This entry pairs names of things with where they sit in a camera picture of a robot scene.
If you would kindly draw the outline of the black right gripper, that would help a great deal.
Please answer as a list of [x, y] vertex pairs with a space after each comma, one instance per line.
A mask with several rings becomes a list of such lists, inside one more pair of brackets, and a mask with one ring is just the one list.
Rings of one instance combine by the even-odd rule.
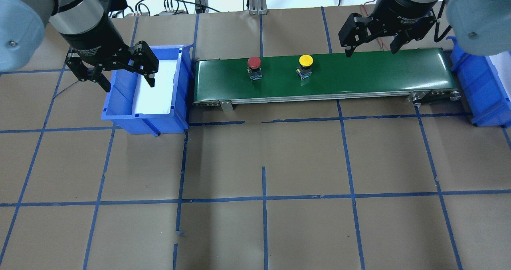
[[377, 0], [367, 17], [351, 13], [338, 33], [346, 57], [352, 57], [358, 46], [381, 37], [394, 37], [389, 46], [392, 54], [411, 41], [424, 39], [436, 22], [432, 13], [436, 3], [437, 0]]

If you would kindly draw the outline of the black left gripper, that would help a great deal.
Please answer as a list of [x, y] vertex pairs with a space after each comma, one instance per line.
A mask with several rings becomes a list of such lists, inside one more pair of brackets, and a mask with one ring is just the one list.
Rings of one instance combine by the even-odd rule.
[[103, 71], [124, 69], [142, 75], [149, 87], [155, 87], [159, 60], [146, 42], [133, 46], [124, 43], [111, 19], [104, 14], [91, 30], [81, 34], [66, 34], [70, 44], [65, 63], [79, 82], [97, 83], [104, 92], [111, 84]]

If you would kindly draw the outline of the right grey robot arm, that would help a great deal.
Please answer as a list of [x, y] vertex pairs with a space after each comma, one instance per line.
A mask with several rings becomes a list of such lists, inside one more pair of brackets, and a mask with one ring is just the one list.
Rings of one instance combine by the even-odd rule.
[[453, 31], [460, 48], [476, 56], [493, 56], [511, 49], [510, 0], [376, 0], [371, 14], [351, 13], [338, 32], [347, 57], [381, 37], [394, 37], [391, 53], [434, 28], [439, 42]]

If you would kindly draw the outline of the blue bin near left arm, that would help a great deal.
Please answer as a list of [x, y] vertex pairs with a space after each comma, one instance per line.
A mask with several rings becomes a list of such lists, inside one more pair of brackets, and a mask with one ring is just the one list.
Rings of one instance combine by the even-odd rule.
[[188, 94], [193, 77], [192, 45], [152, 46], [159, 60], [155, 86], [142, 75], [115, 70], [101, 119], [132, 135], [181, 133], [188, 129]]

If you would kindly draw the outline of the blue bin near right arm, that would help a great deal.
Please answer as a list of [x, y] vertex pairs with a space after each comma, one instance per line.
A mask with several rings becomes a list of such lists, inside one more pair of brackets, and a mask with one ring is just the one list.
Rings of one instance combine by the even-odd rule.
[[456, 37], [447, 39], [453, 41], [452, 71], [458, 76], [471, 108], [471, 123], [478, 127], [510, 128], [510, 84], [502, 83], [489, 56], [468, 54], [458, 45]]

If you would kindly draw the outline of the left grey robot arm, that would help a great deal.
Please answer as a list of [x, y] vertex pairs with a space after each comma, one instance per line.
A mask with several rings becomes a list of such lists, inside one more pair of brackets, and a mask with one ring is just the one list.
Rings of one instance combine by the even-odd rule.
[[155, 86], [159, 61], [144, 41], [128, 46], [100, 0], [0, 0], [1, 72], [23, 68], [41, 45], [51, 24], [69, 43], [65, 65], [78, 81], [111, 84], [104, 71], [124, 69]]

